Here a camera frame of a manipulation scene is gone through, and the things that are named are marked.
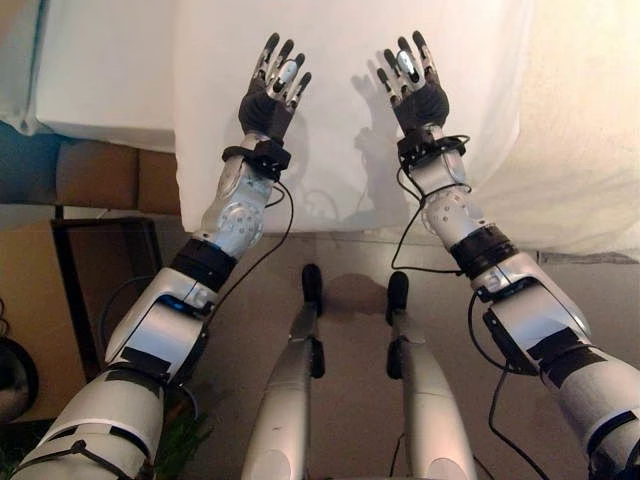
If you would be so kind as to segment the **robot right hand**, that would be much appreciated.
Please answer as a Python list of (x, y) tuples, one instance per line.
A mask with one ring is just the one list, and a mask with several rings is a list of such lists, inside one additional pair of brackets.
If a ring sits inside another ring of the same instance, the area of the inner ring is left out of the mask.
[(415, 47), (398, 38), (398, 49), (383, 51), (383, 65), (376, 75), (383, 86), (401, 131), (442, 128), (449, 115), (449, 101), (441, 86), (429, 46), (419, 30), (412, 33)]

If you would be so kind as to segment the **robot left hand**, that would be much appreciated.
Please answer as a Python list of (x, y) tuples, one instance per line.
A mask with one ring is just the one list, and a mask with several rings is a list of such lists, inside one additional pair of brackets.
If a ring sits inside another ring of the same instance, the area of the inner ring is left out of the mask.
[(303, 53), (290, 56), (294, 41), (288, 39), (277, 49), (279, 41), (279, 34), (272, 33), (260, 51), (238, 118), (245, 134), (259, 134), (282, 146), (312, 74), (300, 74)]

